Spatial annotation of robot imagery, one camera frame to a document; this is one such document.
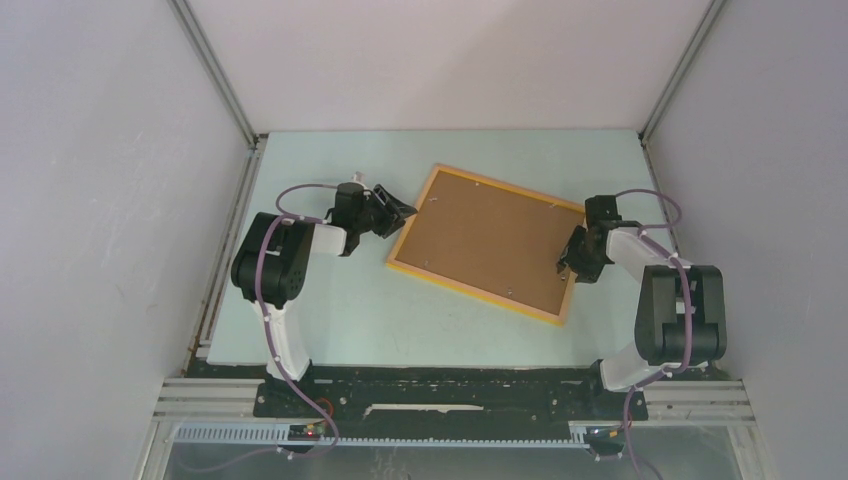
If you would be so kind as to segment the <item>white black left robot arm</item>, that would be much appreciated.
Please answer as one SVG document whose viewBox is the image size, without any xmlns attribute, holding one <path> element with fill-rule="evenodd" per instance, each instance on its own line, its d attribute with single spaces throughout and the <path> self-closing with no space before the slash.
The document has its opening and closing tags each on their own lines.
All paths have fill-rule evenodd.
<svg viewBox="0 0 848 480">
<path fill-rule="evenodd" d="M 288 212 L 285 195 L 303 189 L 329 189 L 333 205 L 322 217 Z M 256 214 L 233 260 L 230 278 L 258 315 L 269 351 L 267 370 L 286 380 L 277 402 L 292 416 L 304 416 L 316 403 L 315 388 L 301 380 L 312 361 L 296 319 L 294 302 L 301 294 L 311 257 L 348 257 L 361 236 L 387 239 L 418 213 L 380 184 L 360 180 L 337 185 L 307 183 L 289 187 L 276 200 L 276 213 Z"/>
</svg>

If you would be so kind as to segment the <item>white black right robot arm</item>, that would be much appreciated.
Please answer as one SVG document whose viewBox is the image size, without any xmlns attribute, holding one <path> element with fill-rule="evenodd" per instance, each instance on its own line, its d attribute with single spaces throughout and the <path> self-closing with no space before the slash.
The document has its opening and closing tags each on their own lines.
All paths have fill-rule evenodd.
<svg viewBox="0 0 848 480">
<path fill-rule="evenodd" d="M 653 225 L 624 219 L 618 195 L 585 200 L 585 220 L 574 228 L 557 261 L 558 273 L 596 283 L 616 265 L 639 286 L 633 339 L 616 355 L 597 361 L 599 380 L 581 392 L 585 411 L 606 418 L 621 392 L 721 359 L 727 348 L 723 274 L 696 265 L 650 236 Z"/>
</svg>

